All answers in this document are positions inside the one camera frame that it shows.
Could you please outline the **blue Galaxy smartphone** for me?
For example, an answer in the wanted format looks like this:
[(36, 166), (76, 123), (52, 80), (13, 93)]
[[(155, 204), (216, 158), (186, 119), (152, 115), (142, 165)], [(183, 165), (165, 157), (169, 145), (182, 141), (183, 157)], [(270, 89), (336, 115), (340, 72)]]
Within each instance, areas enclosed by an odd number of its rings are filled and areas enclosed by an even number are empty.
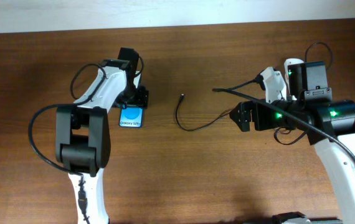
[(122, 128), (140, 128), (143, 122), (142, 108), (126, 108), (121, 110), (119, 125)]

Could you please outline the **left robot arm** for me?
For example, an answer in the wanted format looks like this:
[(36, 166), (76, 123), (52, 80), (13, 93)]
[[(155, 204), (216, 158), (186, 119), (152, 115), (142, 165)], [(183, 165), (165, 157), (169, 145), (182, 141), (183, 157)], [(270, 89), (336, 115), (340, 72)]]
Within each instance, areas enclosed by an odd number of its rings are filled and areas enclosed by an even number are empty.
[(122, 47), (116, 59), (97, 64), (98, 75), (71, 106), (56, 111), (56, 160), (68, 170), (79, 223), (109, 223), (103, 193), (103, 173), (111, 153), (108, 114), (122, 113), (120, 124), (140, 128), (149, 91), (141, 85), (142, 62), (134, 49)]

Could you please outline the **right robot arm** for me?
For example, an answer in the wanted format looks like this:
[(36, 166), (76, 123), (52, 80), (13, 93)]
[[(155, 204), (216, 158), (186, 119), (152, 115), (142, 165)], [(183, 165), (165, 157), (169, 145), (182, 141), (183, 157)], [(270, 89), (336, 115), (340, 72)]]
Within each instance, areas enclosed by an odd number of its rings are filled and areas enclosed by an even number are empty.
[(355, 223), (355, 102), (333, 100), (324, 62), (285, 61), (285, 74), (258, 75), (265, 99), (239, 103), (229, 114), (241, 131), (299, 129), (315, 148), (333, 186), (343, 223)]

